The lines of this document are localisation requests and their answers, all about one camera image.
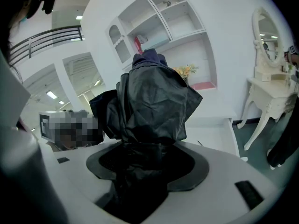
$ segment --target black hair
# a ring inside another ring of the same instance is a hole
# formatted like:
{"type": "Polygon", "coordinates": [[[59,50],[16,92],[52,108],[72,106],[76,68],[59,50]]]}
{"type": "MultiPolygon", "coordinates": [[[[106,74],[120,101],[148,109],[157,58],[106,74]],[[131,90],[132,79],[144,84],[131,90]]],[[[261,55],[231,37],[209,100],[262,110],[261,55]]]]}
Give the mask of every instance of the black hair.
{"type": "Polygon", "coordinates": [[[268,50],[268,45],[267,45],[266,43],[263,43],[263,48],[264,48],[265,50],[268,50]]]}
{"type": "MultiPolygon", "coordinates": [[[[19,12],[22,10],[24,2],[29,0],[0,0],[0,7],[2,8],[2,21],[0,23],[0,30],[1,30],[1,38],[0,38],[0,50],[3,56],[6,58],[8,64],[10,59],[10,47],[11,43],[9,41],[10,31],[12,26],[12,20],[17,17],[19,12]]],[[[17,69],[9,64],[16,73],[18,74],[19,78],[21,76],[17,69]]]]}

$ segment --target metal railing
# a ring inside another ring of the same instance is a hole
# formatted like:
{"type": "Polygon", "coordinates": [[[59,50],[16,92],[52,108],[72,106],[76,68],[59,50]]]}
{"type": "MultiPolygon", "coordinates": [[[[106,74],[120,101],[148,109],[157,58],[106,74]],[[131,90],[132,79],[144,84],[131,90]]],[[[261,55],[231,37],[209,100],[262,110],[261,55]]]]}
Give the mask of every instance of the metal railing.
{"type": "Polygon", "coordinates": [[[77,40],[82,41],[83,39],[81,26],[69,26],[41,32],[13,46],[10,49],[9,63],[14,66],[27,57],[30,59],[33,54],[57,45],[77,40]]]}

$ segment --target black plastic cover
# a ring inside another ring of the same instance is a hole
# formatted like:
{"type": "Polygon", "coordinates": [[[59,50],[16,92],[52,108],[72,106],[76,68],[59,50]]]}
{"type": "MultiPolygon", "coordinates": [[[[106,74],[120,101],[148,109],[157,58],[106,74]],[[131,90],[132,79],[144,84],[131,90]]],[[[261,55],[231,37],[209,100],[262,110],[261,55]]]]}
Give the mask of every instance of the black plastic cover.
{"type": "MultiPolygon", "coordinates": [[[[186,138],[185,122],[201,101],[154,49],[134,56],[132,70],[121,76],[116,90],[90,101],[99,126],[109,138],[121,140],[123,153],[104,210],[140,223],[164,201],[168,178],[174,177],[166,175],[172,170],[165,172],[165,162],[171,163],[166,160],[172,160],[172,145],[186,138]]],[[[185,168],[190,172],[190,165],[185,168]]]]}

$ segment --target flower bouquet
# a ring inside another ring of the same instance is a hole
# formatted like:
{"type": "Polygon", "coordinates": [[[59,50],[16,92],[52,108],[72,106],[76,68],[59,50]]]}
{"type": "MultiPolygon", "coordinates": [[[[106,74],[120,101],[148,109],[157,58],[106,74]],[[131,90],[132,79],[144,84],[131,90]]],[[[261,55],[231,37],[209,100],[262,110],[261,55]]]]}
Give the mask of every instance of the flower bouquet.
{"type": "Polygon", "coordinates": [[[186,66],[180,66],[180,67],[174,67],[173,68],[188,84],[188,77],[190,73],[195,74],[198,67],[195,67],[194,64],[186,65],[186,66]]]}

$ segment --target oval mirror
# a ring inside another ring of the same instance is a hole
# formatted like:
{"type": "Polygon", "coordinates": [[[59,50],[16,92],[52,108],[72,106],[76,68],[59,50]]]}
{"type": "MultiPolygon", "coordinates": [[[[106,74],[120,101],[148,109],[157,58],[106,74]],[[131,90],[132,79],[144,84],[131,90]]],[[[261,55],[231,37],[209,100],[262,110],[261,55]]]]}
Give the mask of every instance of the oval mirror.
{"type": "Polygon", "coordinates": [[[254,32],[264,58],[270,66],[277,67],[283,58],[281,37],[270,15],[263,8],[255,12],[254,32]]]}

